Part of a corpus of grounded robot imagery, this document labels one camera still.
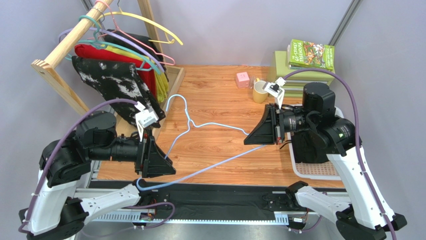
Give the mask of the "plain black trousers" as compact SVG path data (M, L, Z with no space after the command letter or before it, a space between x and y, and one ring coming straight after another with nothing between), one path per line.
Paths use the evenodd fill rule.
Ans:
M329 161L325 151L314 145L307 131L292 132L288 140L296 163L323 164Z

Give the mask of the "blue wire hanger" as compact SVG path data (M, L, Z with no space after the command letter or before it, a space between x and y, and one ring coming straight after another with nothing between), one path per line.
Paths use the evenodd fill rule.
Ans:
M249 135L249 134L248 134L245 130L243 130L242 128L234 127L234 126L226 125L226 124L221 124L221 123L217 123L217 122L206 122L206 123L203 123L203 124L197 125L197 124L196 124L196 123L195 123L195 122L191 119L191 117L190 117L190 114L189 114L189 111L188 111L188 102L187 102L187 99L186 99L183 95L181 95L181 94L173 94L173 95L171 95L171 96L167 99L167 102L166 102L166 110L167 110L167 111L168 111L168 110L169 110L169 108L170 108L171 100L173 100L174 98L181 98L181 99L183 100L183 102L184 102L184 113L185 113L186 118L187 118L187 123L186 123L186 125L187 125L187 130L186 130L186 131L184 131L183 133L181 133L180 135L178 135L178 136L174 139L174 141L172 142L172 144L171 144L171 146L170 146L170 149L168 150L168 152L167 152L167 154L166 154L166 156L167 156L167 157L168 157L168 156L169 156L169 154L171 153L171 151L172 151L172 149L173 149L174 145L176 144L176 142L178 141L178 139L179 139L179 138L181 138L182 136L184 136L185 134L187 134L187 133L189 133L189 132L190 132L190 130L191 130L191 126L193 126L193 127L195 127L195 128L198 128L198 129L199 129L199 128L202 128L202 127L205 127L205 126L215 125L215 126L219 126L219 127L224 127L224 128L229 128L229 129L233 129L233 130L241 131L241 132L242 132L243 134L245 134L246 136L248 136L248 135ZM199 174L201 174L201 173L207 172L208 170L211 170L211 169L213 169L213 168L219 167L220 165L223 165L223 164L225 164L225 163L228 163L228 162L230 162L230 161L232 161L232 160L235 160L235 159L237 159L237 158L239 158L239 157L242 157L242 156L245 156L245 155L247 155L247 154L249 154L249 153L255 152L255 151L259 150L259 149L264 148L265 146L266 146L266 145L260 145L260 146L257 146L257 147L255 147L255 148L253 148L253 149L250 149L250 150L247 150L247 151L245 151L245 152L243 152L243 153L240 153L240 154L238 154L238 155L232 156L232 157L230 157L230 158L228 158L228 159L225 159L225 160L223 160L223 161L220 161L220 162L218 162L218 163L216 163L216 164L213 164L213 165L211 165L211 166L208 166L208 167L206 167L206 168L203 168L203 169L201 169L201 170L199 170L199 171L196 171L196 172L194 172L194 173L192 173L192 174L189 174L189 175L184 176L184 177L182 177L182 178L179 178L179 179L177 179L177 180L174 180L174 181L171 181L171 182L162 183L162 184L159 184L159 185L156 185L156 186L149 186L149 187L142 187L142 186L140 186L140 183L141 183L141 180L142 180L142 178L140 177L140 178L138 178L138 179L136 180L136 188L137 188L139 191L141 191L141 192L147 192L147 191L153 191L153 190L158 190L158 189L161 189L161 188L169 187L169 186L172 186L172 185L174 185L174 184L178 184L178 183L180 183L180 182L182 182L182 181L185 181L185 180L188 180L188 179L190 179L190 178L193 178L193 177L195 177L195 176L197 176L197 175L199 175Z

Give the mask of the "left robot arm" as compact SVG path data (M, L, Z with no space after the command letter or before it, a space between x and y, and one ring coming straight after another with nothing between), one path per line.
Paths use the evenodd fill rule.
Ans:
M64 140L42 151L35 202L19 212L29 240L64 240L90 221L112 211L148 203L151 196L138 183L96 197L78 198L78 181L92 161L133 162L143 179L174 175L172 160L158 147L151 130L143 137L118 136L116 117L105 111L89 114Z

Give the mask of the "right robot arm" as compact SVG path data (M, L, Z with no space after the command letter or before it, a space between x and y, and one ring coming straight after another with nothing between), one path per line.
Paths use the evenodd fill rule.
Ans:
M300 106L284 106L284 89L277 83L267 82L262 88L275 97L275 103L265 105L260 122L244 144L278 145L285 134L307 133L309 145L325 152L349 196L348 202L339 201L298 181L285 190L290 208L313 210L335 223L346 240L383 240L387 232L407 225L405 216L394 212L379 192L356 126L336 115L336 96L328 85L306 84Z

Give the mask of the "black white-patterned trousers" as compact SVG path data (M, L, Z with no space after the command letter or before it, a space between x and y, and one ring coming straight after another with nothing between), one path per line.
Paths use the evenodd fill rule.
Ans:
M73 56L71 61L81 80L104 100L133 100L152 108L160 121L166 117L159 102L138 75L135 64L79 56Z

